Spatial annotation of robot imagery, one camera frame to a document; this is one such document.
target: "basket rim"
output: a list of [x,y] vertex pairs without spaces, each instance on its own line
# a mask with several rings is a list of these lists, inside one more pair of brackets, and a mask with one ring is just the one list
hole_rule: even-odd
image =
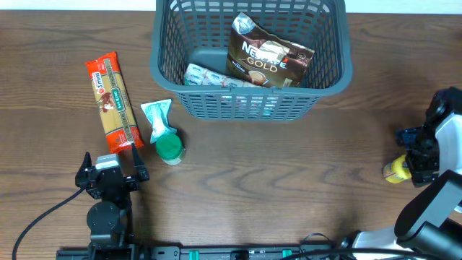
[[344,0],[334,1],[334,6],[337,13],[337,31],[340,32],[339,42],[341,48],[341,62],[343,74],[338,82],[326,89],[300,88],[300,87],[284,87],[284,88],[250,88],[250,87],[220,87],[220,86],[189,86],[179,85],[168,81],[160,71],[158,66],[158,58],[160,57],[160,39],[162,33],[162,23],[164,21],[164,8],[167,0],[156,1],[156,12],[154,16],[154,27],[152,31],[152,51],[149,60],[149,70],[153,80],[166,90],[176,93],[188,94],[227,94],[227,95],[318,95],[329,96],[335,95],[343,91],[352,80],[353,63],[351,57],[351,42],[349,37],[349,28],[347,23],[347,12]]

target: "green label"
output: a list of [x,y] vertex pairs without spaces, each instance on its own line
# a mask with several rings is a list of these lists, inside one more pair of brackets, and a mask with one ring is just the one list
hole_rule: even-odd
[[121,91],[118,88],[113,88],[113,99],[115,106],[117,107],[117,111],[121,112],[125,110],[125,107],[123,106],[123,101],[121,97]]

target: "light blue tube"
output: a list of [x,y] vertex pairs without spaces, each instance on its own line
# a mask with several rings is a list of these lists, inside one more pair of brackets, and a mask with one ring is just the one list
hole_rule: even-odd
[[168,125],[167,115],[171,104],[171,99],[141,104],[144,115],[152,125],[151,144],[163,134],[176,134],[176,129]]

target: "coffee cup image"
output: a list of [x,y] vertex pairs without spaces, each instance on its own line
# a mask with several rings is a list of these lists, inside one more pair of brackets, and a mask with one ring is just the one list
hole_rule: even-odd
[[262,85],[266,81],[265,74],[259,71],[249,71],[248,75],[250,76],[253,84]]

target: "wooden table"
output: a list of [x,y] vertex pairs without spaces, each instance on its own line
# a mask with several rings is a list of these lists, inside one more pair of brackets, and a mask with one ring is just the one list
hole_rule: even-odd
[[[189,116],[149,73],[153,12],[0,12],[0,259],[39,214],[76,191],[85,151],[108,153],[85,61],[117,51],[141,134],[140,104],[173,98],[170,124],[187,155],[151,172],[133,194],[136,234],[183,245],[296,243],[392,225],[422,189],[389,184],[382,167],[404,151],[393,132],[424,121],[436,90],[461,86],[461,16],[349,14],[354,79],[293,123]],[[39,222],[19,259],[86,246],[82,194]],[[454,215],[462,221],[462,215]]]

